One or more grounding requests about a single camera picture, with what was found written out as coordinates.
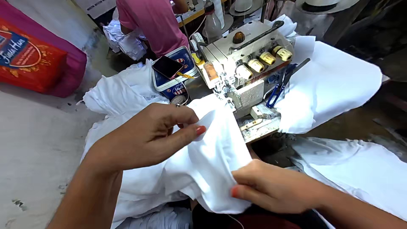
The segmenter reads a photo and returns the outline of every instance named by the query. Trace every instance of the blue-handled scissors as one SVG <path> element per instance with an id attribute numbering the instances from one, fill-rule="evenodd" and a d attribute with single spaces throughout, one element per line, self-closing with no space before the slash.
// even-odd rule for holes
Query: blue-handled scissors
<path id="1" fill-rule="evenodd" d="M 277 102 L 277 99 L 280 97 L 281 92 L 284 91 L 285 86 L 287 85 L 287 83 L 290 81 L 290 78 L 292 75 L 294 75 L 294 73 L 296 73 L 300 68 L 304 67 L 305 64 L 307 64 L 311 59 L 306 58 L 302 63 L 300 63 L 297 67 L 295 67 L 295 69 L 293 69 L 293 71 L 291 73 L 289 73 L 288 75 L 285 75 L 286 71 L 284 71 L 284 74 L 282 76 L 282 81 L 278 82 L 276 84 L 276 86 L 273 89 L 273 92 L 271 93 L 269 100 L 266 103 L 266 106 L 268 108 L 273 108 L 274 105 Z"/>

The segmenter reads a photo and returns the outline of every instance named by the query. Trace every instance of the hand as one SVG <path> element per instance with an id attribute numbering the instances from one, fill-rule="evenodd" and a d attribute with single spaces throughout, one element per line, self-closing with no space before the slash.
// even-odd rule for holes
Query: hand
<path id="1" fill-rule="evenodd" d="M 232 171 L 238 185 L 232 197 L 276 213 L 301 213 L 320 206 L 322 194 L 330 187 L 296 171 L 283 169 L 254 159 L 247 166 Z"/>
<path id="2" fill-rule="evenodd" d="M 116 172 L 163 162 L 206 131 L 186 106 L 153 103 L 99 139 L 84 161 L 93 169 Z M 173 126 L 190 124 L 172 134 Z"/>

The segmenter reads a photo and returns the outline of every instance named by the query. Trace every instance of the person in pink shirt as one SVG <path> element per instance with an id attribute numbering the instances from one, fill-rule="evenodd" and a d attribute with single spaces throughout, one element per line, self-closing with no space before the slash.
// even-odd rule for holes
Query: person in pink shirt
<path id="1" fill-rule="evenodd" d="M 116 0 L 121 30 L 124 34 L 139 27 L 157 57 L 188 45 L 188 38 L 179 30 L 174 13 L 185 13 L 185 0 Z"/>

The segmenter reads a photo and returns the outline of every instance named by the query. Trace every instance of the painted fingernail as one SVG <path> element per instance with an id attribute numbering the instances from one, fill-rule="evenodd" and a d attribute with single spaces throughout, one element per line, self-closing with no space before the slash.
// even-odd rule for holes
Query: painted fingernail
<path id="1" fill-rule="evenodd" d="M 205 133 L 206 127 L 205 126 L 198 126 L 198 128 L 196 128 L 196 131 L 197 131 L 197 135 L 201 135 L 201 134 Z"/>
<path id="2" fill-rule="evenodd" d="M 238 186 L 237 185 L 235 185 L 235 186 L 233 186 L 232 188 L 231 188 L 231 190 L 230 190 L 230 195 L 233 197 L 233 198 L 237 198 L 237 193 L 238 193 Z"/>

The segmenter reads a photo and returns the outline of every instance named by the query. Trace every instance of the white fabric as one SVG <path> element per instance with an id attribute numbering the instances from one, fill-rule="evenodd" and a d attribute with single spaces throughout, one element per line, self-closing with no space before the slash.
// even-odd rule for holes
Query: white fabric
<path id="1" fill-rule="evenodd" d="M 307 175 L 407 220 L 407 164 L 385 147 L 313 137 L 292 147 Z"/>
<path id="2" fill-rule="evenodd" d="M 376 65 L 322 42 L 311 61 L 297 71 L 275 104 L 279 131 L 302 134 L 368 101 L 380 88 Z"/>
<path id="3" fill-rule="evenodd" d="M 192 212 L 182 207 L 164 207 L 140 218 L 127 218 L 117 229 L 189 229 Z"/>
<path id="4" fill-rule="evenodd" d="M 284 21 L 284 25 L 282 25 L 280 28 L 278 28 L 278 31 L 283 35 L 284 37 L 293 37 L 297 33 L 295 32 L 295 29 L 297 27 L 297 23 L 293 23 L 290 17 L 287 15 L 283 14 L 280 17 L 276 18 L 274 21 L 269 21 L 269 20 L 264 20 L 264 24 L 269 25 L 273 27 L 273 24 L 276 21 Z"/>
<path id="5" fill-rule="evenodd" d="M 147 46 L 140 39 L 145 40 L 141 30 L 136 29 L 131 33 L 124 35 L 120 28 L 119 20 L 113 19 L 109 25 L 103 26 L 109 46 L 115 53 L 120 50 L 131 57 L 133 60 L 139 60 L 147 53 Z"/>
<path id="6" fill-rule="evenodd" d="M 83 157 L 98 139 L 148 104 L 168 103 L 151 86 L 148 61 L 142 68 L 132 66 L 115 76 L 103 77 L 85 94 L 88 108 L 107 116 L 89 130 Z M 211 94 L 188 106 L 200 118 L 198 124 L 206 126 L 206 133 L 163 163 L 124 171 L 112 228 L 127 217 L 159 211 L 166 202 L 186 199 L 186 195 L 216 213 L 238 214 L 250 205 L 230 197 L 230 189 L 236 184 L 231 171 L 248 164 L 251 157 L 226 100 Z"/>

